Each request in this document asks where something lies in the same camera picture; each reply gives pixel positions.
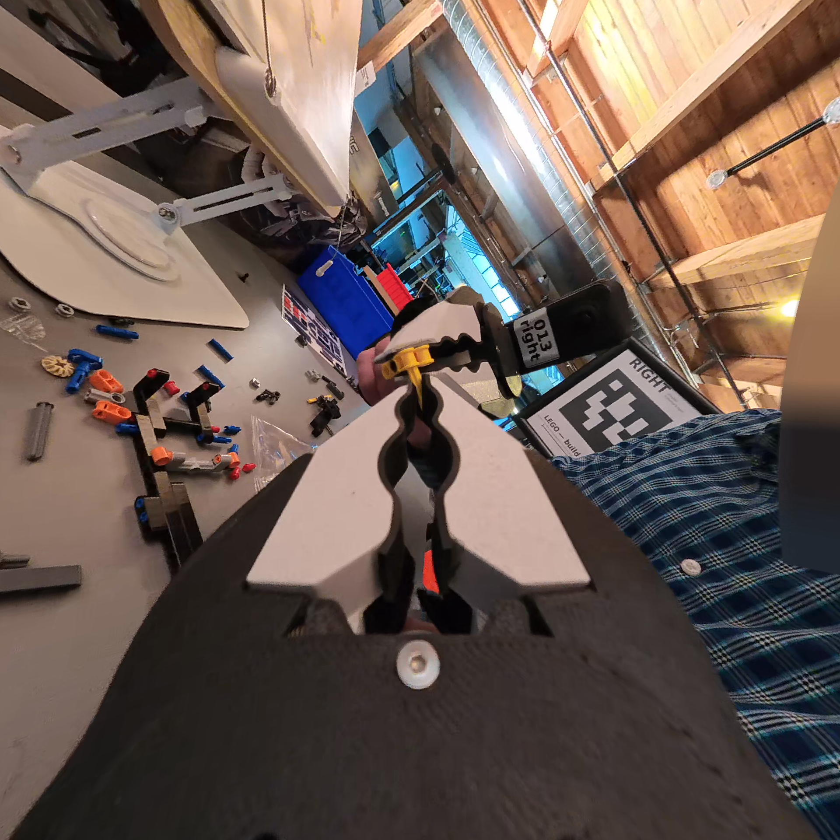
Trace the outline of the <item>small clear plastic bag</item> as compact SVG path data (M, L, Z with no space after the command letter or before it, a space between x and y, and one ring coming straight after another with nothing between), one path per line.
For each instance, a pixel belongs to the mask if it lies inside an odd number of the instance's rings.
M42 354L48 353L44 346L46 329L42 321L32 314L19 312L2 319L1 330Z

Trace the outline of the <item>blue plastic bin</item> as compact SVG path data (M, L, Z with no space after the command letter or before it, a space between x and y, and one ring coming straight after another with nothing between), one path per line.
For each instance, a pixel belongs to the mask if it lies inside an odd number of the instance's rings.
M297 283L352 360L391 333L394 316L366 276L334 247L322 248Z

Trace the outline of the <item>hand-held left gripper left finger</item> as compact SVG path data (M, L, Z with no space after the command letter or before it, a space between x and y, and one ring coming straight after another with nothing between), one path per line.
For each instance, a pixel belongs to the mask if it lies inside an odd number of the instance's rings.
M396 489L408 468L411 388L399 386L306 461L250 568L250 590L338 604L374 634L401 634L411 555Z

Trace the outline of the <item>long black lego beam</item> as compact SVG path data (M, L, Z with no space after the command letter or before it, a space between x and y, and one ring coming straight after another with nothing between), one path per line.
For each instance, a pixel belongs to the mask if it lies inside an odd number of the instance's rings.
M25 592L63 591L82 582L82 569L77 564L46 567L2 566L1 595Z

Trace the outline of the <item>yellow lego pin connector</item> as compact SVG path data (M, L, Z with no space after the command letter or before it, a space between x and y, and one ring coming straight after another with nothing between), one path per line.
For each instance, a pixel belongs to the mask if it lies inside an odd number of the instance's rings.
M397 351L390 360L381 365L381 372L386 380L394 380L405 375L412 382L422 379L421 370L434 363L428 344L416 348L406 348Z

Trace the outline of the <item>person's torso in plaid shirt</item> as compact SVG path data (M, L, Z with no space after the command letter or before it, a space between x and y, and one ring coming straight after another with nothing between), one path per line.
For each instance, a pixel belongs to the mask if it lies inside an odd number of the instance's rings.
M782 561L781 411L699 416L551 463L647 556L739 723L819 838L839 838L839 580Z

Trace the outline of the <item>black lego frame assembly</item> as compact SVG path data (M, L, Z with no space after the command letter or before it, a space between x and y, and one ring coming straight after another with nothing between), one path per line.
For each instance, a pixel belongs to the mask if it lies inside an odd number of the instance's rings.
M211 401L223 384L209 371L204 381L180 394L185 416L168 416L158 398L166 392L170 375L149 369L132 390L135 410L117 429L131 433L143 480L144 493L133 502L133 512L143 537L158 542L170 572L183 567L203 545L186 483L179 476L225 476L231 481L256 467L243 462L234 436L240 427L214 426Z

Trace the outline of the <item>silver ventilation duct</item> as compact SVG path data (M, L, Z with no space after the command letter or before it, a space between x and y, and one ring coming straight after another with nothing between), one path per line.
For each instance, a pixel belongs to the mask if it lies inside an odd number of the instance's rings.
M576 176L524 82L502 54L474 2L443 1L444 28L415 62L521 238L522 260L562 295L595 279L618 280L631 303L635 337L676 366L663 330L603 218Z

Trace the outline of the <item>lego sticker sheet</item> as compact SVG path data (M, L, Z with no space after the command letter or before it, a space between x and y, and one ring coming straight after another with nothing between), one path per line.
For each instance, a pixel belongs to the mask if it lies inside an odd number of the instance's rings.
M296 331L304 345L332 366L342 378L346 377L348 370L338 335L287 285L282 288L281 316Z

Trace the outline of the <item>white book stand wooden board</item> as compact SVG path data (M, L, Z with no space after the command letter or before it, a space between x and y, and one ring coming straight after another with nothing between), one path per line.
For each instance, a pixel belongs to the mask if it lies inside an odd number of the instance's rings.
M323 208L281 168L218 86L224 37L201 2L140 2L183 78L38 125L2 128L2 257L59 303L99 316L246 329L249 317L186 227L269 203ZM155 204L79 163L168 130L230 121L263 154L255 175L203 196Z

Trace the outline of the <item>clear plastic zip bag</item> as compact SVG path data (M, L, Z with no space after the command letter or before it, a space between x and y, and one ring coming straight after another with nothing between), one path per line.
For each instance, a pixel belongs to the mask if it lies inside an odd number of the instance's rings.
M255 469L250 475L256 492L265 489L295 460L313 454L316 449L316 446L257 416L251 417L251 433Z

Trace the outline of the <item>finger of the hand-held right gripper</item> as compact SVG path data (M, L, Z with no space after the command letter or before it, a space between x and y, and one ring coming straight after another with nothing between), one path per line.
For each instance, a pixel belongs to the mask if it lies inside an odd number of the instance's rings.
M399 350L425 344L434 363L422 369L423 375L468 374L480 382L507 382L507 325L496 306L468 287L399 328L389 342L389 360Z

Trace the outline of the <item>black lego rack assembly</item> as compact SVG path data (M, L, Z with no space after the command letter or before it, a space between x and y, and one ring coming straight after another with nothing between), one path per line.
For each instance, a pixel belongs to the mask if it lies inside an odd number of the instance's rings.
M307 404L317 410L310 421L310 432L313 438L319 438L327 433L334 435L331 423L341 418L340 402L344 399L342 391L331 392L307 399Z

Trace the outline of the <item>person's right hand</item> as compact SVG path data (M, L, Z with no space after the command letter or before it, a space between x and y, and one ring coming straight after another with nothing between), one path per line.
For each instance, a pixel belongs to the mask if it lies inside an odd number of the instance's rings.
M388 380L384 377L383 364L376 362L376 359L387 348L391 339L383 337L376 345L362 351L356 359L357 381L363 399L374 406L385 399L390 393L400 386L410 385L405 377L396 377Z

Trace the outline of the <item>framed marker sign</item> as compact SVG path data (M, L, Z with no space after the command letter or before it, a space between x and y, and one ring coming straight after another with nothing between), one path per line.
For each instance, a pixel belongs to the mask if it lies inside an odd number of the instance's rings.
M635 339L599 354L513 417L543 456L581 458L721 410Z

